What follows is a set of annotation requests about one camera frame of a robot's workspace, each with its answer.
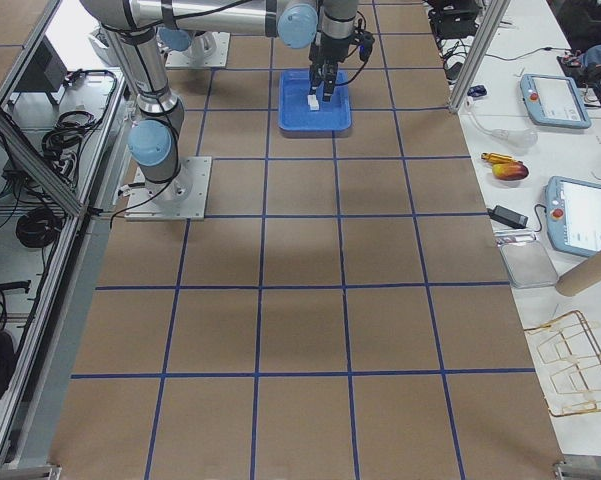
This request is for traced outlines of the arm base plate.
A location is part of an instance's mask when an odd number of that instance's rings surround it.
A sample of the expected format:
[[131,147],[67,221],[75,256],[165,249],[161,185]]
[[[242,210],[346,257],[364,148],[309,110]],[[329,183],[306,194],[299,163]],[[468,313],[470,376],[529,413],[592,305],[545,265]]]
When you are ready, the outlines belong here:
[[124,218],[129,221],[203,220],[211,177],[210,156],[186,157],[180,160],[180,172],[167,189],[155,196],[162,186],[145,185],[144,174],[136,168],[134,181],[144,185],[128,196]]
[[230,34],[193,32],[161,28],[160,39],[166,48],[166,68],[170,70],[224,68]]

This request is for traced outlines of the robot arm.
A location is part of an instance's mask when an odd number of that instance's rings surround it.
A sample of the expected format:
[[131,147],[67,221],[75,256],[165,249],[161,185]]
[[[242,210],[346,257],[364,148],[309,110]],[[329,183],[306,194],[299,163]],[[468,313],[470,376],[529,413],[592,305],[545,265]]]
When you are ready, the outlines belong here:
[[146,140],[151,146],[159,138],[166,142],[159,159],[140,164],[154,184],[182,176],[177,142],[184,115],[169,84],[158,27],[278,37],[291,48],[309,48],[309,95],[328,102],[357,11],[354,1],[86,1],[83,6],[119,43],[123,72],[137,89],[140,127],[150,131]]
[[358,21],[356,1],[163,1],[161,40],[173,50],[178,37],[189,44],[201,32],[261,34],[292,49],[309,50],[309,100],[331,100],[341,85],[339,66],[352,45],[366,63],[374,37]]

